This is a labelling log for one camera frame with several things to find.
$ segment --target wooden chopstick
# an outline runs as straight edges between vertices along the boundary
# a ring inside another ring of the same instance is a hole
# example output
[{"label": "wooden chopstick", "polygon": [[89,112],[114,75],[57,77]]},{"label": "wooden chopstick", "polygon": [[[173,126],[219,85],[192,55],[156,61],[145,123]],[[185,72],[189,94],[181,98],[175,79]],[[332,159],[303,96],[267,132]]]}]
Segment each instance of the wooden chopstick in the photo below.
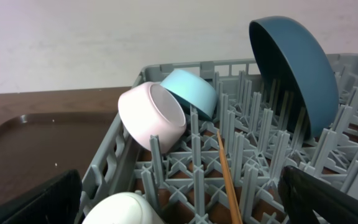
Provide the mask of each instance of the wooden chopstick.
[{"label": "wooden chopstick", "polygon": [[234,191],[233,181],[231,179],[229,166],[227,164],[226,155],[224,153],[221,134],[219,131],[216,133],[219,142],[219,159],[221,160],[224,186],[226,188],[227,199],[229,199],[230,215],[233,224],[242,224],[242,218],[239,210],[239,204],[236,198],[236,192]]}]

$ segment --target plastic dish rack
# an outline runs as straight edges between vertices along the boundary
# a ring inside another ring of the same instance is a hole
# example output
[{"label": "plastic dish rack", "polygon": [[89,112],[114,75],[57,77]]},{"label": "plastic dish rack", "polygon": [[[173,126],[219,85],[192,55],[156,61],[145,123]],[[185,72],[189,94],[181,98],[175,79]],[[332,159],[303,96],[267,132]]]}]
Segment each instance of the plastic dish rack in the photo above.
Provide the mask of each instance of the plastic dish rack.
[{"label": "plastic dish rack", "polygon": [[[286,92],[277,103],[279,82],[270,90],[260,75],[250,75],[254,59],[212,62],[173,63],[145,67],[134,86],[146,81],[160,82],[176,68],[196,68],[219,94],[214,122],[200,121],[194,108],[188,111],[188,129],[167,155],[158,149],[158,137],[152,136],[152,159],[141,159],[145,152],[128,134],[119,115],[114,119],[83,179],[80,213],[76,223],[93,206],[109,195],[133,191],[140,182],[143,195],[162,217],[167,207],[181,202],[193,218],[188,223],[213,223],[211,209],[220,203],[229,208],[221,173],[216,132],[224,138],[232,179],[239,194],[239,208],[245,223],[287,223],[277,194],[283,166],[293,165],[317,179],[358,199],[358,54],[329,54],[340,92],[336,119],[315,139],[304,139],[305,110],[289,114],[292,93]],[[243,66],[238,75],[234,67]],[[217,68],[226,66],[226,73]],[[286,131],[289,116],[297,116],[293,133]],[[173,178],[181,172],[180,178]],[[158,200],[161,190],[170,194],[168,204]],[[193,193],[192,202],[188,193]],[[259,202],[273,207],[260,220],[252,216]],[[319,217],[321,223],[326,221]]]}]

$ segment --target dark blue bowl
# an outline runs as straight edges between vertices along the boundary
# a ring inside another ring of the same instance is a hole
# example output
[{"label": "dark blue bowl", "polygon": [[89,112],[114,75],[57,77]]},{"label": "dark blue bowl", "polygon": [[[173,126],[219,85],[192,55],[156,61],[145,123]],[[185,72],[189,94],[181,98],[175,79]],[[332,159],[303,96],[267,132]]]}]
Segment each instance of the dark blue bowl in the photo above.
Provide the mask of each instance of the dark blue bowl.
[{"label": "dark blue bowl", "polygon": [[304,106],[310,124],[306,135],[319,136],[334,121],[339,96],[334,72],[317,40],[299,22],[282,16],[252,21],[249,35],[266,86],[276,78],[281,90],[295,94],[288,128],[294,129]]}]

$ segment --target white cup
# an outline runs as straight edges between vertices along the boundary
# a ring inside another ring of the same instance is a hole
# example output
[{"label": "white cup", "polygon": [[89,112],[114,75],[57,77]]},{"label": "white cup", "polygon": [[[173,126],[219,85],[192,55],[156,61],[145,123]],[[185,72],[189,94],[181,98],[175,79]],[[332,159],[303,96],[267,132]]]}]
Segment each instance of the white cup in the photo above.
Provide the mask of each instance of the white cup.
[{"label": "white cup", "polygon": [[151,135],[158,135],[161,153],[166,153],[186,130],[182,108],[158,83],[145,82],[123,93],[118,111],[129,134],[148,150]]},{"label": "white cup", "polygon": [[131,192],[112,195],[99,202],[82,224],[164,224],[142,196]]}]

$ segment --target blue bowl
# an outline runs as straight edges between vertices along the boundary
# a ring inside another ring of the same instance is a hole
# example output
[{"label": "blue bowl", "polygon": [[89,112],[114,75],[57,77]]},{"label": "blue bowl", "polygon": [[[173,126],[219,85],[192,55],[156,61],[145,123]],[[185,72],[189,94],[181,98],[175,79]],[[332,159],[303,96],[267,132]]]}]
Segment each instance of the blue bowl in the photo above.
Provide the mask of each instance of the blue bowl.
[{"label": "blue bowl", "polygon": [[204,79],[184,70],[174,70],[161,84],[185,109],[197,108],[200,119],[212,120],[218,94]]},{"label": "blue bowl", "polygon": [[251,21],[249,35],[265,84],[271,86],[276,78],[281,90],[294,92],[288,127],[295,127],[304,106],[310,124],[306,135],[319,136],[334,121],[339,96],[334,72],[317,40],[300,23],[282,16]]}]

